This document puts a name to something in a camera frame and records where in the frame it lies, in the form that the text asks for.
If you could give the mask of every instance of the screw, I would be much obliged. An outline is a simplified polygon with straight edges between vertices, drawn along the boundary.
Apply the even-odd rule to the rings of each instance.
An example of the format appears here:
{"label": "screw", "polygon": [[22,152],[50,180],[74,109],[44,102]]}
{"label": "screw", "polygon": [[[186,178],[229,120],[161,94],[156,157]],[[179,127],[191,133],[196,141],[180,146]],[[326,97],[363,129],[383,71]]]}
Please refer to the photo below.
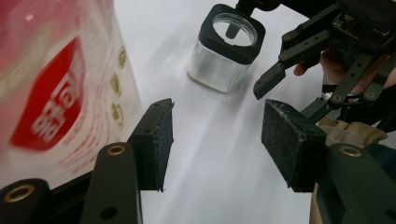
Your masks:
{"label": "screw", "polygon": [[340,101],[341,100],[341,96],[340,95],[334,95],[333,99],[334,99],[334,101]]}
{"label": "screw", "polygon": [[375,97],[375,93],[373,93],[372,91],[367,92],[366,96],[368,98],[374,98]]}
{"label": "screw", "polygon": [[124,146],[114,146],[107,150],[107,154],[110,156],[120,155],[123,151],[125,151]]}
{"label": "screw", "polygon": [[359,152],[356,148],[352,147],[341,147],[340,151],[350,157],[360,157],[361,152]]}
{"label": "screw", "polygon": [[33,193],[35,191],[35,186],[31,184],[23,184],[15,189],[10,190],[7,194],[6,197],[4,198],[4,201],[6,203],[15,203],[18,202],[22,199],[25,199],[27,196]]}

